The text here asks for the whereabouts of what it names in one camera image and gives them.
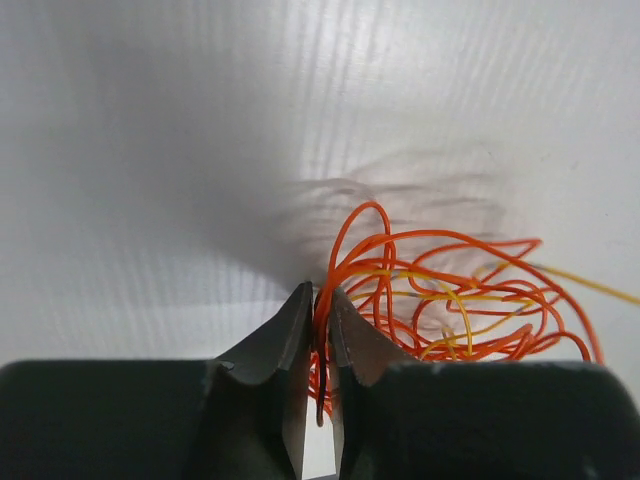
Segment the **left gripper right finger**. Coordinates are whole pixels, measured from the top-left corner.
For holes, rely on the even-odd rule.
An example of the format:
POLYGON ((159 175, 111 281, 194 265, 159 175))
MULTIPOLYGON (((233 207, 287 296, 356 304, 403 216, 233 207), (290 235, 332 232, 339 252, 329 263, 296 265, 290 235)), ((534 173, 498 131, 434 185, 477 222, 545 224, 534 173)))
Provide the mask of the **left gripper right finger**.
POLYGON ((338 387, 343 372, 352 374, 358 384, 371 387, 391 365, 415 362, 371 325, 340 288, 333 292, 331 301, 329 345, 333 388, 338 387))

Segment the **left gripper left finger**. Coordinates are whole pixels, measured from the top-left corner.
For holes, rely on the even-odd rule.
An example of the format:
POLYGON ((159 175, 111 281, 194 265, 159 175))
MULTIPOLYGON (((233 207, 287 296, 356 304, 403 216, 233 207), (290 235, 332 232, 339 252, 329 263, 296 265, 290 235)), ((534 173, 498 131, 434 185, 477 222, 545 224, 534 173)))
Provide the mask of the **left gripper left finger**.
POLYGON ((257 386, 279 372, 304 378, 311 344, 313 287, 299 284, 276 314, 214 360, 216 372, 240 384, 257 386))

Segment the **red orange wire ball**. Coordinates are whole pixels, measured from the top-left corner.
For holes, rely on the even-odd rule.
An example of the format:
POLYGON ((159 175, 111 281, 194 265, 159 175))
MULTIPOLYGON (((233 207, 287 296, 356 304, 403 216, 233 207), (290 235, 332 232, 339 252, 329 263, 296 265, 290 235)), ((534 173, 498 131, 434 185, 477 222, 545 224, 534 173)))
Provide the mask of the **red orange wire ball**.
POLYGON ((341 225, 314 311, 310 395, 316 420, 333 412, 329 314, 342 289, 357 311, 406 353, 428 364, 521 361, 570 341, 585 362, 602 347, 584 308, 560 279, 598 284, 531 263, 541 239, 482 240, 446 229, 396 231, 367 201, 341 225))

